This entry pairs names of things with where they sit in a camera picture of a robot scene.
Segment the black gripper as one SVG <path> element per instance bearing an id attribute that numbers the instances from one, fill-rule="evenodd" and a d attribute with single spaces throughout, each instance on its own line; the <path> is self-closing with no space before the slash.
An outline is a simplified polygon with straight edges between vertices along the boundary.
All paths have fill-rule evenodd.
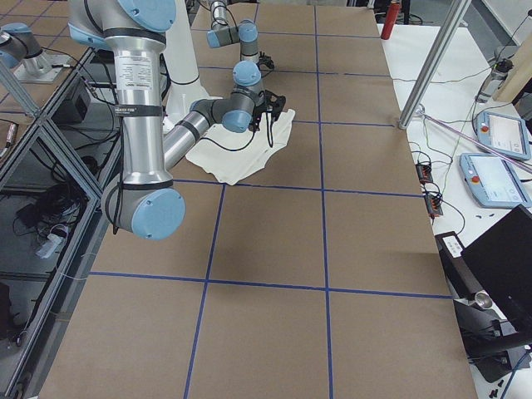
<path id="1" fill-rule="evenodd" d="M 262 102 L 254 107 L 251 120 L 252 125 L 259 125 L 262 119 L 262 114 L 273 110 L 273 98 L 273 93 L 264 93 Z"/>

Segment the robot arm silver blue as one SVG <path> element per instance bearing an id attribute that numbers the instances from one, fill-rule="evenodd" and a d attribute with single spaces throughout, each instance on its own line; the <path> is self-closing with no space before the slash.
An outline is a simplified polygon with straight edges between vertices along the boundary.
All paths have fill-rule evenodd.
<path id="1" fill-rule="evenodd" d="M 271 106 L 259 70 L 259 33 L 244 20 L 226 27 L 223 1 L 213 1 L 214 25 L 207 38 L 212 47 L 240 45 L 234 67 L 234 88 L 221 99 L 199 99 L 169 131 L 163 130 L 160 56 L 176 43 L 178 27 L 189 19 L 178 16 L 173 1 L 72 1 L 69 29 L 73 40 L 114 55 L 121 128 L 121 170 L 105 188 L 101 207 L 115 229 L 143 239 L 171 236 L 185 217 L 185 201 L 174 189 L 170 170 L 215 125 L 243 133 L 259 127 Z"/>
<path id="2" fill-rule="evenodd" d="M 208 1 L 211 28 L 206 34 L 210 48 L 240 46 L 240 60 L 259 63 L 259 31 L 248 19 L 237 23 L 229 10 L 231 1 Z"/>

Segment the grey third robot arm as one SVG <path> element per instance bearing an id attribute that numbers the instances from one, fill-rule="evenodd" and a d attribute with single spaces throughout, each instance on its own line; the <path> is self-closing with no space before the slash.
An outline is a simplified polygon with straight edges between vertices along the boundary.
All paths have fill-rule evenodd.
<path id="1" fill-rule="evenodd" d="M 50 55 L 28 25 L 13 22 L 1 26 L 1 61 L 25 83 L 53 83 L 63 69 L 70 69 L 68 55 Z"/>

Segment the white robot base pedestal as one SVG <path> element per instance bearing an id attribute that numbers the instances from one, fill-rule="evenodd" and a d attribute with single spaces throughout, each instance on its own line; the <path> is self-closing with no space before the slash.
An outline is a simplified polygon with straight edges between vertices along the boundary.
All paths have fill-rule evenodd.
<path id="1" fill-rule="evenodd" d="M 194 101 L 209 98 L 209 93 L 200 81 L 185 2 L 178 0 L 174 1 L 174 4 L 176 17 L 165 34 L 166 49 L 163 53 L 170 76 L 163 120 L 165 134 L 189 113 Z"/>

